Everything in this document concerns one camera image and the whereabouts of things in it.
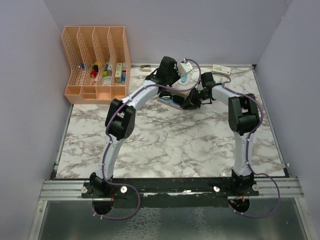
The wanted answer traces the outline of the black sunglasses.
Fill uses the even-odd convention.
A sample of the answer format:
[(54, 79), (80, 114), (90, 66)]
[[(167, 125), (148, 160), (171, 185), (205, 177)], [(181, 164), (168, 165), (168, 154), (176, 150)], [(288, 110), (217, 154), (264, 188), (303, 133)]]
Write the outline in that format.
[(182, 104), (185, 101), (185, 98), (183, 96), (179, 96), (179, 95), (172, 95), (170, 92), (167, 91), (162, 91), (159, 94), (159, 98), (162, 100), (172, 100), (174, 103), (176, 104)]

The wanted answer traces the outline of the pink glasses case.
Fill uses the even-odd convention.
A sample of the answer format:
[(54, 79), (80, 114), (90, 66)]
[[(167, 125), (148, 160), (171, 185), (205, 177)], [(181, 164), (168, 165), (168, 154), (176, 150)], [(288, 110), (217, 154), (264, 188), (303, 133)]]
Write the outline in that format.
[(187, 99), (187, 95), (180, 92), (161, 91), (157, 97), (157, 101), (161, 104), (182, 110), (182, 104)]

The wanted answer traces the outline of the light blue cleaning cloth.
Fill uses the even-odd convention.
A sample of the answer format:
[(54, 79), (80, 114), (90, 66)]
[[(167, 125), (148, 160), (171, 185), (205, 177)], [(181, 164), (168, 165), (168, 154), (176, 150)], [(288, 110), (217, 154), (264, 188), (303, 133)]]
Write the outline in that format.
[(159, 101), (167, 105), (176, 105), (176, 106), (179, 105), (178, 103), (175, 103), (172, 99), (159, 99)]

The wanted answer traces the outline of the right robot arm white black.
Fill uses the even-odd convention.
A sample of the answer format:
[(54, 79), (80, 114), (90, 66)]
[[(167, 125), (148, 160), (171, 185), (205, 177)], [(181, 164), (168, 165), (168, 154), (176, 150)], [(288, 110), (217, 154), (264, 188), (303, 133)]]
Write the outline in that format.
[(211, 72), (200, 76), (201, 87), (190, 90), (182, 103), (184, 110), (200, 108), (203, 101), (219, 101), (228, 107), (228, 124), (234, 133), (235, 160), (231, 170), (230, 191), (240, 196), (254, 184), (252, 172), (253, 138), (261, 125), (258, 103), (254, 94), (237, 93), (226, 87), (225, 83), (217, 83)]

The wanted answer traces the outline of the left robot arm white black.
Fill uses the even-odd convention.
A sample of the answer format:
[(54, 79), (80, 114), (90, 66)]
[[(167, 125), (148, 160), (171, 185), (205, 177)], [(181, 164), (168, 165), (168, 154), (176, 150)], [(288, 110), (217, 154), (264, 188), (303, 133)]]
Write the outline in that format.
[(110, 179), (114, 175), (114, 166), (125, 139), (133, 132), (136, 111), (159, 92), (180, 79), (177, 61), (165, 56), (159, 67), (149, 74), (143, 84), (122, 100), (114, 99), (109, 105), (105, 120), (106, 143), (99, 167), (90, 177), (93, 191), (97, 196), (106, 197), (111, 190)]

